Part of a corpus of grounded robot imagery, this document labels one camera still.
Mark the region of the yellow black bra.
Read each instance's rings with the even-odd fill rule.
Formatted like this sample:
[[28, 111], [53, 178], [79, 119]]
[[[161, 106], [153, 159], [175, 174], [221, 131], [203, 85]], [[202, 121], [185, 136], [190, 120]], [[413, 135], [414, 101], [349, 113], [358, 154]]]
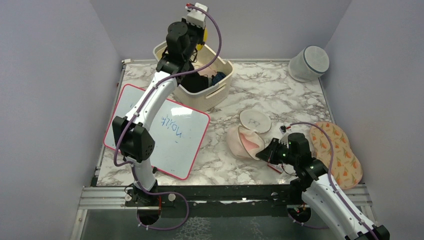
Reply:
[[205, 46], [207, 39], [208, 39], [208, 29], [205, 28], [203, 31], [202, 41], [196, 45], [197, 51], [200, 51]]

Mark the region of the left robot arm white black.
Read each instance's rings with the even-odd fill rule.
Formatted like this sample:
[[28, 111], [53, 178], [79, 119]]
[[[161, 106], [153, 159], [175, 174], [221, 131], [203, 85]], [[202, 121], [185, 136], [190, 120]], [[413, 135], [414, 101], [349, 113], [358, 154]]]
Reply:
[[144, 205], [152, 205], [157, 200], [157, 179], [150, 161], [155, 141], [149, 130], [159, 109], [183, 78], [198, 72], [192, 66], [192, 55], [197, 52], [197, 46], [204, 45], [205, 32], [205, 22], [185, 19], [171, 23], [166, 48], [147, 90], [125, 116], [112, 120], [113, 163], [117, 167], [131, 167], [138, 199]]

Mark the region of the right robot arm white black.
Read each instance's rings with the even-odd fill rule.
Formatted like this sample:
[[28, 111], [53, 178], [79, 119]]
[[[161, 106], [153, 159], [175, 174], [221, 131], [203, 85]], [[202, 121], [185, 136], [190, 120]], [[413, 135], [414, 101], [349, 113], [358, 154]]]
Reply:
[[336, 184], [324, 163], [313, 157], [309, 141], [302, 133], [291, 133], [288, 142], [273, 138], [256, 153], [256, 158], [270, 164], [291, 165], [297, 176], [290, 182], [289, 199], [305, 203], [340, 240], [388, 240], [390, 233], [384, 225], [377, 226], [368, 219]]

